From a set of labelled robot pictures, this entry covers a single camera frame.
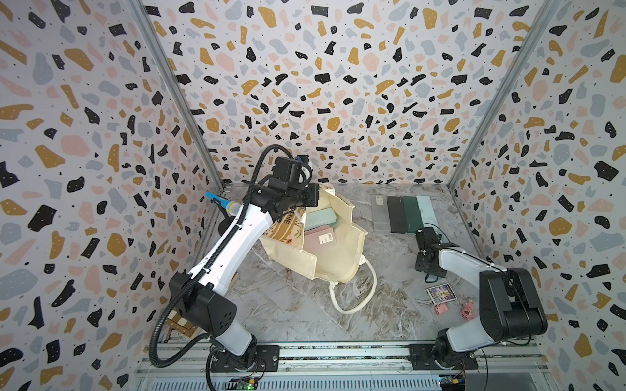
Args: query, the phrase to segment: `black speckle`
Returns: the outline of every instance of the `black speckle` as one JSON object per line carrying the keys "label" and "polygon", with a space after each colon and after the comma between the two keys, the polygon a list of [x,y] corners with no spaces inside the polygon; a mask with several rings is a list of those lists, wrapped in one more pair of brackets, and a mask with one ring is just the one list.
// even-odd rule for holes
{"label": "black speckle", "polygon": [[178,12],[181,14],[193,14],[195,10],[193,9],[193,1],[189,3],[185,3],[178,8]]}
{"label": "black speckle", "polygon": [[39,16],[35,15],[35,13],[28,13],[28,20],[33,22],[33,24],[40,29],[46,27],[46,22],[44,22]]}
{"label": "black speckle", "polygon": [[52,224],[52,220],[54,219],[55,214],[56,214],[56,209],[51,208],[48,205],[41,205],[39,209],[37,210],[37,212],[35,212],[35,215],[31,219],[31,221],[28,223],[28,228],[31,231],[35,231],[35,232],[41,231],[41,229],[45,227],[46,225]]}
{"label": "black speckle", "polygon": [[110,26],[109,31],[111,31],[111,34],[113,34],[114,37],[117,37],[118,35],[126,34],[126,31],[124,30],[124,26],[122,26],[121,24]]}
{"label": "black speckle", "polygon": [[66,302],[76,291],[73,284],[74,284],[74,280],[68,281],[65,284],[65,287],[63,287],[63,290],[61,291],[61,293],[59,293],[59,295],[54,299],[50,307],[58,307],[64,302]]}
{"label": "black speckle", "polygon": [[606,179],[609,182],[611,182],[613,178],[615,178],[615,175],[619,173],[618,169],[602,160],[598,161],[593,168],[595,168],[595,171],[598,173],[598,178]]}

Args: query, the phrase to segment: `cable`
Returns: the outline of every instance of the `cable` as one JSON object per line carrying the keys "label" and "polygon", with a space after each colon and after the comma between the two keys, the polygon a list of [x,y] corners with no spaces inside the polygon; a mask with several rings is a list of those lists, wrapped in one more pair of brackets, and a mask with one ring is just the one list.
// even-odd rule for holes
{"label": "cable", "polygon": [[486,372],[486,377],[485,377],[485,386],[483,387],[483,391],[487,390],[487,382],[489,381],[489,363],[487,362],[487,355],[485,354],[485,351],[481,348],[480,350],[481,352],[483,352],[483,356],[485,356],[485,368],[487,369]]}
{"label": "cable", "polygon": [[252,173],[252,177],[251,177],[250,183],[248,185],[248,192],[245,195],[244,203],[243,203],[243,206],[242,206],[242,209],[241,209],[241,213],[239,213],[239,219],[237,220],[237,224],[234,225],[233,228],[226,234],[226,237],[222,240],[222,242],[219,244],[219,246],[215,249],[213,254],[211,254],[211,257],[208,259],[206,264],[204,264],[204,267],[202,269],[200,269],[200,271],[194,276],[194,278],[189,283],[187,283],[185,286],[183,286],[183,288],[180,290],[180,292],[176,296],[172,297],[172,299],[170,300],[168,305],[165,307],[165,310],[161,313],[161,316],[159,317],[158,321],[156,322],[154,331],[152,331],[152,336],[150,338],[150,345],[148,347],[148,356],[150,357],[150,363],[152,365],[154,365],[156,368],[163,368],[163,367],[167,367],[168,365],[173,364],[180,357],[182,357],[185,353],[187,353],[189,351],[189,349],[191,349],[200,340],[203,340],[203,339],[206,339],[206,338],[210,337],[210,335],[208,333],[200,334],[197,337],[195,337],[193,340],[189,341],[182,349],[180,349],[172,357],[166,358],[166,359],[163,360],[163,359],[161,359],[158,356],[158,350],[157,350],[158,338],[161,335],[161,331],[163,330],[163,326],[164,326],[165,321],[167,320],[167,317],[169,316],[170,312],[176,307],[176,304],[178,304],[178,302],[183,297],[186,297],[192,291],[192,289],[195,288],[195,286],[198,283],[198,281],[200,281],[200,279],[209,271],[209,268],[211,267],[211,265],[213,265],[213,263],[215,262],[217,257],[222,253],[222,250],[229,243],[230,239],[233,236],[235,236],[237,231],[239,231],[239,229],[241,227],[241,224],[244,222],[246,213],[248,212],[248,206],[250,205],[250,202],[252,201],[252,194],[254,193],[254,186],[255,186],[255,183],[257,181],[257,177],[259,175],[259,171],[261,169],[261,165],[263,164],[263,160],[265,160],[265,156],[267,156],[267,154],[271,150],[281,150],[290,159],[293,159],[293,156],[291,155],[291,152],[289,152],[289,150],[287,150],[287,148],[283,147],[282,145],[278,145],[278,144],[272,144],[272,145],[268,146],[261,153],[261,156],[259,157],[259,160],[257,162],[257,166],[254,168],[254,172]]}
{"label": "cable", "polygon": [[436,226],[435,224],[431,224],[431,223],[424,223],[424,224],[425,224],[425,225],[426,225],[426,224],[428,224],[428,225],[432,225],[433,227],[437,228],[437,229],[439,230],[439,232],[441,232],[441,233],[443,234],[443,236],[445,236],[445,237],[446,237],[446,240],[448,241],[448,243],[451,243],[451,242],[450,242],[450,239],[448,238],[448,236],[446,235],[446,233],[445,233],[445,232],[444,232],[441,228],[439,228],[439,227],[438,227],[438,226]]}

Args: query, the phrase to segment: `black wire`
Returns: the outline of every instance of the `black wire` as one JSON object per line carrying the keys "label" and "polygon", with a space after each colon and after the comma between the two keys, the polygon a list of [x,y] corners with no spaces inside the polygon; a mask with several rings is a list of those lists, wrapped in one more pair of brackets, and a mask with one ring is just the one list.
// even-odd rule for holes
{"label": "black wire", "polygon": [[483,352],[483,356],[485,356],[485,367],[487,369],[486,372],[486,377],[485,377],[485,386],[483,387],[483,391],[487,390],[487,382],[489,381],[489,363],[487,362],[487,355],[485,354],[485,351],[481,348],[480,350],[481,352]]}
{"label": "black wire", "polygon": [[450,242],[450,239],[448,238],[448,236],[446,235],[446,233],[445,233],[445,232],[444,232],[441,228],[439,228],[439,227],[438,227],[438,226],[436,226],[435,224],[431,224],[431,223],[424,223],[424,224],[432,225],[433,227],[437,228],[437,229],[439,230],[439,232],[441,232],[441,233],[443,234],[443,236],[445,236],[445,237],[446,237],[446,240],[448,241],[448,243],[451,243],[451,242]]}

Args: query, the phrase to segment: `gray speckle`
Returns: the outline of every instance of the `gray speckle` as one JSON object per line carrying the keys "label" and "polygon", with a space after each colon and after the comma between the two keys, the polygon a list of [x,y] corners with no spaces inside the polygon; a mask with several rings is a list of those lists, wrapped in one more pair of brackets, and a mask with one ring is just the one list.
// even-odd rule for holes
{"label": "gray speckle", "polygon": [[89,375],[87,375],[87,372],[83,373],[80,377],[78,387],[79,391],[91,391],[91,388],[93,387],[93,379]]}
{"label": "gray speckle", "polygon": [[102,136],[100,136],[100,132],[93,132],[93,135],[91,135],[91,140],[98,148],[102,148]]}
{"label": "gray speckle", "polygon": [[96,331],[96,341],[99,341],[102,338],[106,337],[106,332],[107,332],[106,327],[100,327],[98,331]]}
{"label": "gray speckle", "polygon": [[33,352],[35,354],[39,354],[39,353],[41,353],[41,346],[42,346],[42,344],[43,344],[43,337],[38,335],[31,342],[29,348],[30,348],[31,352]]}
{"label": "gray speckle", "polygon": [[302,40],[308,43],[311,49],[315,49],[315,36],[309,30],[302,32]]}
{"label": "gray speckle", "polygon": [[582,242],[581,244],[572,248],[572,252],[574,252],[574,254],[584,254],[585,247],[587,247],[587,244],[585,242]]}
{"label": "gray speckle", "polygon": [[465,50],[465,42],[467,42],[468,38],[465,36],[464,32],[460,32],[457,36],[456,39],[454,40],[455,43],[459,46],[459,49],[461,51]]}
{"label": "gray speckle", "polygon": [[152,127],[150,126],[150,123],[139,122],[139,124],[137,125],[137,133],[141,137],[146,137],[146,138],[152,137],[153,133],[152,133]]}
{"label": "gray speckle", "polygon": [[409,3],[406,1],[401,6],[397,7],[393,11],[389,13],[390,21],[398,21],[401,20],[404,15],[406,15],[406,11],[409,9]]}
{"label": "gray speckle", "polygon": [[578,85],[578,89],[576,90],[576,99],[583,99],[587,96],[587,89],[585,88],[585,82],[582,82]]}
{"label": "gray speckle", "polygon": [[35,67],[33,69],[33,81],[42,86],[52,80],[54,74],[48,65],[46,56],[43,53],[35,54]]}
{"label": "gray speckle", "polygon": [[121,196],[120,192],[116,188],[110,188],[108,191],[108,194],[109,194],[109,199],[111,200],[111,207],[115,209],[116,211],[118,211],[119,213],[124,212],[128,204],[126,203],[124,198]]}
{"label": "gray speckle", "polygon": [[604,250],[608,250],[609,248],[623,245],[624,237],[621,233],[601,232],[589,241],[591,242],[593,249],[600,253]]}
{"label": "gray speckle", "polygon": [[263,44],[263,42],[257,41],[256,39],[252,38],[252,43],[254,43],[254,46],[257,48],[258,51],[265,50],[265,45]]}
{"label": "gray speckle", "polygon": [[609,43],[610,41],[608,39],[605,39],[604,41],[583,46],[583,48],[580,50],[580,54],[587,58],[595,57],[600,54],[600,52],[603,51]]}
{"label": "gray speckle", "polygon": [[419,83],[418,86],[415,87],[415,93],[420,98],[428,97],[428,94],[430,93],[430,91],[431,91],[430,86],[426,83]]}
{"label": "gray speckle", "polygon": [[591,153],[591,156],[593,156],[594,158],[599,158],[601,156],[604,156],[608,151],[608,147],[605,145],[592,145],[589,148],[589,152]]}
{"label": "gray speckle", "polygon": [[0,140],[17,141],[22,133],[24,133],[22,129],[0,129]]}
{"label": "gray speckle", "polygon": [[120,65],[122,68],[124,68],[127,71],[131,71],[134,74],[137,74],[137,70],[133,68],[128,58],[124,56],[118,56],[118,61],[120,62]]}
{"label": "gray speckle", "polygon": [[87,164],[85,164],[85,168],[87,170],[96,170],[96,171],[102,170],[102,167],[104,166],[105,166],[104,163],[101,163],[97,160],[89,160]]}
{"label": "gray speckle", "polygon": [[407,52],[411,52],[415,50],[415,44],[413,43],[413,41],[410,41],[408,38],[404,40],[404,46],[406,47]]}
{"label": "gray speckle", "polygon": [[237,103],[234,99],[229,99],[224,106],[226,108],[226,113],[228,115],[236,116],[237,115]]}
{"label": "gray speckle", "polygon": [[593,94],[591,97],[592,103],[591,108],[589,109],[589,113],[591,113],[594,117],[601,117],[604,113],[604,105],[607,102],[607,99],[604,95]]}
{"label": "gray speckle", "polygon": [[48,186],[48,190],[50,191],[50,198],[54,200],[61,199],[61,192],[63,191],[63,184],[61,182],[53,181],[50,179],[43,180]]}
{"label": "gray speckle", "polygon": [[336,78],[340,78],[345,73],[346,73],[346,70],[344,69],[344,65],[343,64],[339,64],[339,69],[337,69],[337,72],[335,72],[335,77]]}
{"label": "gray speckle", "polygon": [[72,307],[63,311],[63,315],[68,315],[74,312],[87,312],[89,310],[90,298],[82,298],[76,302]]}
{"label": "gray speckle", "polygon": [[236,21],[241,18],[241,5],[241,1],[235,1],[235,4],[228,8],[224,13],[226,19],[228,19],[229,21]]}
{"label": "gray speckle", "polygon": [[33,289],[37,281],[39,281],[37,276],[27,269],[17,269],[0,277],[0,300],[9,300],[23,295]]}
{"label": "gray speckle", "polygon": [[100,97],[98,95],[95,95],[92,93],[88,93],[88,94],[81,93],[81,96],[83,97],[84,100],[86,100],[87,102],[95,106],[98,106],[100,104]]}
{"label": "gray speckle", "polygon": [[74,43],[76,41],[76,36],[74,35],[74,33],[72,33],[70,29],[65,27],[64,24],[61,25],[61,32],[59,33],[59,35],[69,43]]}
{"label": "gray speckle", "polygon": [[567,144],[559,144],[554,147],[554,164],[562,165],[570,158],[570,147]]}
{"label": "gray speckle", "polygon": [[147,306],[149,306],[152,302],[154,302],[156,299],[150,296],[146,296],[144,298],[141,299],[141,301],[139,302],[139,305],[142,308],[146,308]]}
{"label": "gray speckle", "polygon": [[270,45],[274,48],[274,50],[276,50],[276,53],[278,53],[278,54],[287,54],[288,53],[287,48],[282,43],[282,41],[279,40],[279,39],[272,39],[272,40],[270,40]]}
{"label": "gray speckle", "polygon": [[138,344],[141,341],[142,336],[143,336],[143,330],[139,330],[138,332],[131,335],[130,338],[128,339],[128,343],[126,344],[126,350],[130,350],[131,347]]}
{"label": "gray speckle", "polygon": [[18,160],[18,163],[20,166],[24,168],[29,168],[30,166],[33,165],[33,161],[28,156],[22,156],[22,158]]}
{"label": "gray speckle", "polygon": [[434,49],[433,42],[430,40],[422,41],[420,46],[422,47],[422,49],[424,49],[424,54],[426,54],[427,56],[432,56],[436,52]]}
{"label": "gray speckle", "polygon": [[596,352],[598,352],[599,354],[605,355],[608,353],[608,346],[606,346],[604,342],[600,340],[596,340],[593,344],[593,347],[595,347]]}
{"label": "gray speckle", "polygon": [[107,80],[104,80],[98,86],[98,89],[104,93],[107,93],[111,96],[118,96],[120,94],[120,89],[117,86]]}
{"label": "gray speckle", "polygon": [[558,10],[557,21],[563,19],[563,17],[567,14],[567,9],[570,7],[570,5],[572,5],[572,2],[568,1],[561,9]]}
{"label": "gray speckle", "polygon": [[561,367],[565,373],[570,370],[570,356],[567,355],[567,352],[564,351],[563,348],[559,349],[558,352],[558,366]]}
{"label": "gray speckle", "polygon": [[363,106],[365,105],[365,99],[359,98],[356,103],[352,105],[352,115],[361,115],[363,112]]}
{"label": "gray speckle", "polygon": [[69,227],[65,228],[65,230],[70,232],[76,232],[78,231],[78,227],[80,227],[80,223],[78,221],[70,221]]}
{"label": "gray speckle", "polygon": [[565,315],[576,315],[576,310],[574,309],[574,307],[565,303],[563,300],[561,300],[560,297],[554,298],[554,304],[557,306],[558,310]]}
{"label": "gray speckle", "polygon": [[283,84],[281,90],[290,98],[295,98],[296,96],[298,96],[298,87],[290,82],[286,82],[285,84]]}
{"label": "gray speckle", "polygon": [[557,333],[555,332],[554,327],[550,327],[548,330],[548,339],[552,342],[557,340]]}

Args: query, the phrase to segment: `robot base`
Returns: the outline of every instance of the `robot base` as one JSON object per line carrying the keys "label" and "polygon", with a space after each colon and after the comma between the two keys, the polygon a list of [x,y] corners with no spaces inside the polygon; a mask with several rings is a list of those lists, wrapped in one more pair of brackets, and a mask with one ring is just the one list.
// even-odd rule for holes
{"label": "robot base", "polygon": [[478,369],[478,362],[474,358],[473,352],[455,352],[448,344],[446,331],[442,330],[437,334],[435,343],[416,343],[409,345],[409,361],[413,365],[413,370],[441,369],[440,366],[455,370]]}
{"label": "robot base", "polygon": [[260,374],[278,371],[280,347],[278,345],[256,345],[256,338],[250,344],[250,346],[252,345],[255,346],[255,350],[249,349],[242,357],[233,356],[228,351],[217,352],[215,354],[217,361],[213,361],[211,372],[233,373],[253,370]]}

